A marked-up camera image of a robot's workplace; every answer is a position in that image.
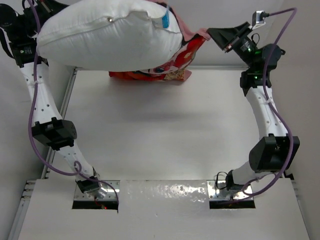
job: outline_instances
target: white table surface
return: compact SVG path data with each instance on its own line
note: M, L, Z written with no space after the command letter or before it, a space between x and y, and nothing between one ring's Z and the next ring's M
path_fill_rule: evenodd
M119 214L72 209L74 177L51 172L36 182L19 240L308 240L288 178L255 197L254 209L209 209L205 180L247 161L258 140L239 76L194 70L177 85L79 72L66 119L88 162L121 179ZM53 165L69 171L57 156Z
M110 180L203 180L248 160L258 127L240 70L194 69L186 82L79 71L65 119L87 161ZM64 161L58 154L54 161Z

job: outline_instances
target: pink cloth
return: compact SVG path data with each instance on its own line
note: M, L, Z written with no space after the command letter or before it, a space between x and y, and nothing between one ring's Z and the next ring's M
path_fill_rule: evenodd
M147 1L153 2L153 3L159 3L159 4L167 4L167 2L163 1L163 0L147 0ZM172 8L172 11L176 17L176 20L177 20L178 25L180 27L180 30L182 32L183 38L186 42L190 41L194 37L195 34L199 34L200 36L204 37L207 41L209 41L211 39L211 36L207 33L207 28L200 28L197 32L192 32L189 29L189 27L187 26L187 24L177 14L175 9L172 6L170 6L170 8Z

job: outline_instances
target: white pillow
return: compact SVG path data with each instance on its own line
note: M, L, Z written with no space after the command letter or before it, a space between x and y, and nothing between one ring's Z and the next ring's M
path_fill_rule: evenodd
M43 26L37 52L46 59L90 70L152 69L180 49L182 33L169 12L169 27L159 26L166 8L146 0L82 0Z

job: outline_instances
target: blue tag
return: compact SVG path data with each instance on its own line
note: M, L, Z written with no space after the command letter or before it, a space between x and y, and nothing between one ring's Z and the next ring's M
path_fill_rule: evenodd
M169 27L169 10L166 9L165 15L162 17L162 27L167 29Z

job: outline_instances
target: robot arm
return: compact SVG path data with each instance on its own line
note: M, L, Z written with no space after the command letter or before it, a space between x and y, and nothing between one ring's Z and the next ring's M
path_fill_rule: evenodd
M248 70L241 74L240 87L252 107L259 130L259 142L250 151L249 160L227 174L225 184L228 191L241 191L246 183L279 172L289 152L288 131L272 110L272 106L275 110L277 108L270 81L270 71L276 69L278 60L285 51L277 45L272 51L272 44L258 48L257 44L247 37L253 29L263 26L265 17L268 16L264 11L257 11L252 16L252 25L245 22L234 28L209 28L207 31L222 50L226 53L234 50L248 65ZM266 92L269 96L267 99L263 74L269 55L265 75ZM299 138L294 136L293 151L286 169L290 167L299 146Z
M36 11L40 22L43 24L51 16L67 7L54 0L36 1ZM0 4L0 30L4 29L9 39L12 55L8 50L4 37L1 45L9 57L15 59L24 76L31 99L35 93L34 59L36 54L36 40L32 38L36 34L34 15L30 8L24 8L23 15L16 12L6 4ZM45 146L51 147L60 154L75 170L75 161L81 164L81 175L92 179L89 181L76 175L76 182L83 193L98 193L100 185L94 168L86 161L77 142L77 131L71 121L62 119L49 86L49 66L46 60L39 58L37 63L37 87L38 93L33 113L32 136Z

